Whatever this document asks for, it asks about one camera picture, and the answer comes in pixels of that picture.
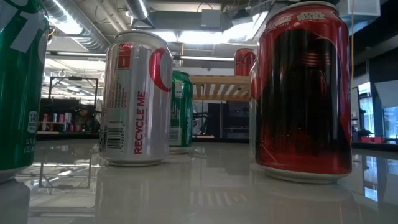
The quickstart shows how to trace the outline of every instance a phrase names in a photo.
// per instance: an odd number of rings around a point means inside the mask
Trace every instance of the coca-cola can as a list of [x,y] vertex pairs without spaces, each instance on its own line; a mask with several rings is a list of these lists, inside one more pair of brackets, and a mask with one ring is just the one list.
[[106,62],[101,156],[116,166],[158,164],[169,154],[172,56],[150,32],[116,36]]
[[234,54],[234,75],[249,76],[255,60],[256,54],[252,49],[238,49]]
[[301,2],[259,39],[256,160],[273,177],[329,183],[351,172],[349,32],[334,5]]

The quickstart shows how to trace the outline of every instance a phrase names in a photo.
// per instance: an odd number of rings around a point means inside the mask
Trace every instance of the can rim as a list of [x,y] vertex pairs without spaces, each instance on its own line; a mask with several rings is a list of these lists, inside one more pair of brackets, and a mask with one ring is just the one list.
[[122,32],[118,33],[114,38],[117,38],[117,37],[119,37],[120,35],[123,35],[123,34],[147,34],[147,35],[151,35],[153,37],[159,38],[160,40],[164,41],[167,44],[167,42],[164,39],[162,39],[161,37],[159,37],[158,35],[156,35],[154,33],[151,33],[151,32],[148,32],[148,31],[144,31],[144,30],[136,30],[136,29],[122,31]]
[[268,23],[268,21],[270,21],[273,17],[277,16],[278,14],[280,14],[281,12],[287,11],[289,9],[293,9],[295,7],[300,7],[300,6],[311,6],[311,5],[319,5],[319,6],[329,6],[331,8],[333,8],[337,14],[338,10],[336,8],[336,6],[332,3],[329,2],[324,2],[324,1],[307,1],[307,2],[299,2],[299,3],[295,3],[295,4],[291,4],[289,6],[283,7],[282,9],[279,9],[278,11],[276,11],[275,13],[271,14],[268,18],[266,19],[266,25]]

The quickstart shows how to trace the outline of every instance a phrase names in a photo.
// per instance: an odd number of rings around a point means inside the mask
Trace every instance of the glossy table surface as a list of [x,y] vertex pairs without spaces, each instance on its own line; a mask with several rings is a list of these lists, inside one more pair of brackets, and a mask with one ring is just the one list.
[[38,142],[34,164],[0,185],[0,223],[398,223],[398,153],[354,149],[351,175],[314,185],[266,176],[248,144],[115,168],[96,140]]

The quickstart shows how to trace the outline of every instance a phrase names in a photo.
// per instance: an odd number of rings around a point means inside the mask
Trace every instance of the green soda can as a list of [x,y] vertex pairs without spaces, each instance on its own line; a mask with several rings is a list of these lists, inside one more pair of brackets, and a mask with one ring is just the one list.
[[193,85],[185,72],[173,71],[170,153],[186,153],[192,145]]
[[49,19],[39,0],[0,0],[0,183],[33,162]]

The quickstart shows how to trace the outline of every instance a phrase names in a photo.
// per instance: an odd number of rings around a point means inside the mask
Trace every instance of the aluminum can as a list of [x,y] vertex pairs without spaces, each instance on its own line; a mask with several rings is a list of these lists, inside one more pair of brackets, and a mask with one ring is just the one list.
[[256,54],[254,54],[252,49],[238,49],[234,55],[234,75],[249,76],[255,60]]
[[0,1],[0,182],[33,162],[48,28],[41,1]]
[[49,121],[49,114],[43,114],[42,131],[47,130],[47,121]]
[[183,154],[192,146],[193,85],[189,74],[173,71],[170,153]]
[[63,114],[60,115],[60,122],[61,123],[65,122],[65,115],[63,115]]
[[172,56],[166,41],[132,30],[106,62],[101,155],[111,165],[149,166],[169,154]]
[[52,122],[58,122],[58,114],[57,113],[54,113],[52,115]]
[[256,160],[271,176],[329,183],[351,172],[349,33],[334,5],[293,4],[259,39]]

